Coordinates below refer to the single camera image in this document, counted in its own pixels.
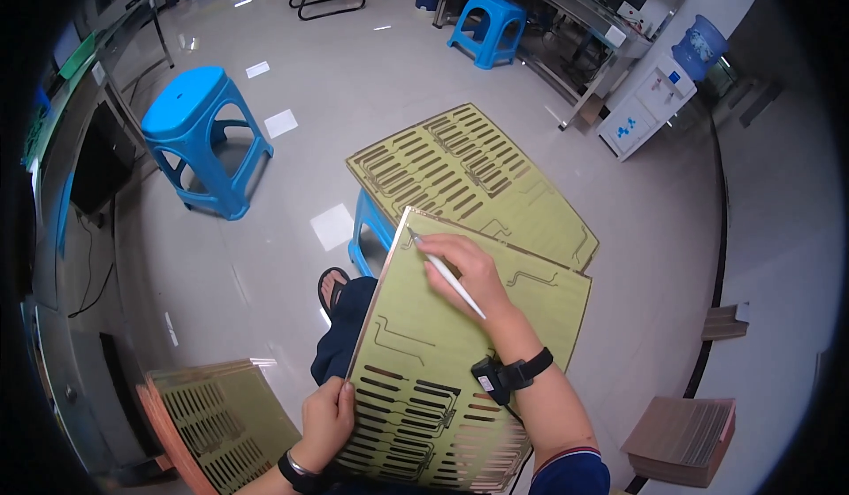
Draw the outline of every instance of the silver bracelet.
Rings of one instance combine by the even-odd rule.
[[[292,469],[294,469],[295,473],[297,473],[298,475],[303,475],[303,476],[318,476],[318,473],[315,473],[314,471],[311,471],[307,468],[303,468],[303,467],[299,466],[292,459],[292,452],[291,451],[292,451],[291,449],[289,451],[286,451],[286,459],[289,460],[289,465],[292,466]]]

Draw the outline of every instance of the flip flop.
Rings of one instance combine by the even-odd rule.
[[[324,303],[324,295],[322,295],[322,293],[321,293],[321,285],[322,285],[322,282],[324,281],[324,278],[328,277],[328,275],[331,272],[333,272],[334,270],[336,272],[338,272],[339,274],[342,274],[342,277],[345,278],[345,281],[351,281],[351,277],[348,276],[348,273],[346,273],[344,270],[342,270],[339,267],[330,267],[327,270],[325,270],[322,273],[322,275],[320,275],[318,277],[318,301],[321,302],[321,307],[324,309],[324,312],[327,313],[328,317],[330,316],[330,312],[333,310],[334,306],[336,305],[336,301],[338,300],[337,296],[339,295],[340,292],[342,292],[342,289],[345,288],[344,284],[339,283],[338,281],[334,280],[333,289],[330,290],[330,305],[329,305],[329,307],[326,303]]]

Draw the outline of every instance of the hand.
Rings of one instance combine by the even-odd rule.
[[[304,437],[291,450],[299,466],[320,473],[354,430],[354,385],[335,375],[301,407]]]
[[[515,310],[507,291],[501,285],[501,278],[495,268],[495,261],[481,250],[473,240],[464,235],[434,234],[422,235],[419,250],[441,256],[451,262],[460,271],[459,282],[469,293],[478,307],[481,308],[487,320],[483,321],[460,294],[439,274],[431,262],[424,263],[424,270],[430,286],[450,301],[457,309],[465,312],[473,320],[487,325],[492,320],[498,320],[505,314]]]

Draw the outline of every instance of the foot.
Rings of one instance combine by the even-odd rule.
[[[331,305],[330,303],[330,295],[333,293],[333,285],[334,283],[339,283],[345,285],[348,281],[342,277],[342,274],[339,273],[338,270],[330,271],[330,274],[324,276],[321,282],[321,297],[324,300],[324,306],[327,309],[332,309],[339,302],[339,298],[342,296],[342,292],[339,291],[336,293],[336,301]]]

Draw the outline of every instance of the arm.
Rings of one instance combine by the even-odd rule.
[[[345,445],[354,429],[354,386],[331,377],[301,407],[304,437],[290,451],[296,464],[321,473]],[[258,479],[237,491],[238,495],[300,495],[274,465]]]
[[[430,286],[486,331],[504,364],[519,359],[529,361],[543,350],[543,342],[525,315],[510,302],[491,256],[461,235],[423,235],[422,241],[420,251],[445,257],[459,269],[460,283],[482,308],[487,320],[481,320],[434,266],[425,263]],[[556,364],[537,375],[533,385],[515,394],[534,447],[535,468],[573,447],[598,449],[587,412]]]

